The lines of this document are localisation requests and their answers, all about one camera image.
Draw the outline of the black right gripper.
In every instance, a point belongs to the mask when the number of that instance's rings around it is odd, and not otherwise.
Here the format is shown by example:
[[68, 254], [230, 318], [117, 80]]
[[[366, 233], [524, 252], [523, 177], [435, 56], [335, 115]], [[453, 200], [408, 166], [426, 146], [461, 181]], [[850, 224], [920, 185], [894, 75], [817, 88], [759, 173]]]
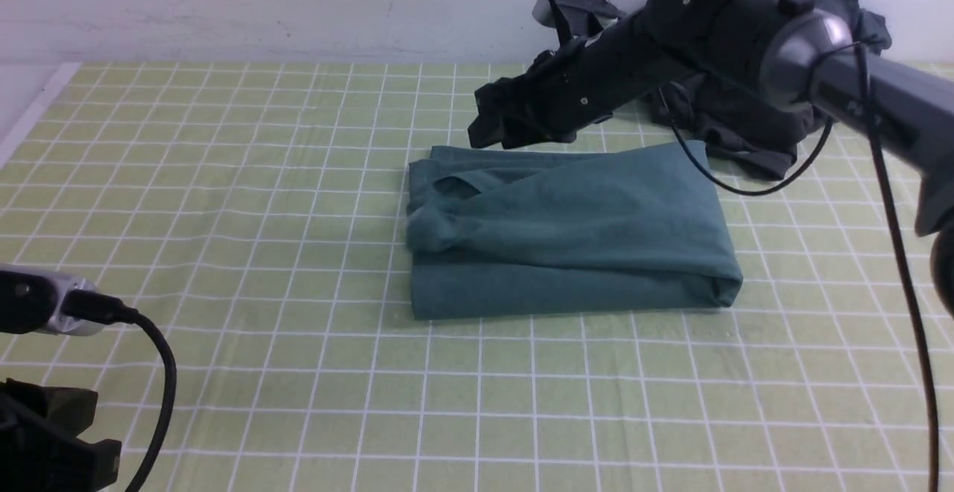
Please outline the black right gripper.
[[579, 38], [527, 75], [521, 142], [572, 142], [576, 133], [672, 79], [672, 57], [631, 14]]

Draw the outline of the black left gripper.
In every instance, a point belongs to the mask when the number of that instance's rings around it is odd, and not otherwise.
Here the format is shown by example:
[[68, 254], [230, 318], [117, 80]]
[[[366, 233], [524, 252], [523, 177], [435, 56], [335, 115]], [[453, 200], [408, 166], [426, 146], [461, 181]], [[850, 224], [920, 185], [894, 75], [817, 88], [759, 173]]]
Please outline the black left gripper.
[[96, 391], [3, 381], [1, 489], [100, 491], [116, 483], [120, 442], [79, 438], [96, 410]]

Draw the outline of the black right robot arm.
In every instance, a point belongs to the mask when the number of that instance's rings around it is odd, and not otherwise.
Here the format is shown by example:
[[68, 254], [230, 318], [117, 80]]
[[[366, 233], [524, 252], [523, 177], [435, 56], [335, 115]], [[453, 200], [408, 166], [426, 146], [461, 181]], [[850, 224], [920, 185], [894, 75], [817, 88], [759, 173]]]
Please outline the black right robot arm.
[[915, 233], [934, 235], [931, 271], [952, 308], [952, 82], [872, 56], [812, 0], [646, 0], [592, 36], [551, 9], [560, 48], [514, 81], [505, 123], [521, 140], [569, 141], [628, 101], [692, 72], [778, 110], [812, 105], [921, 178]]

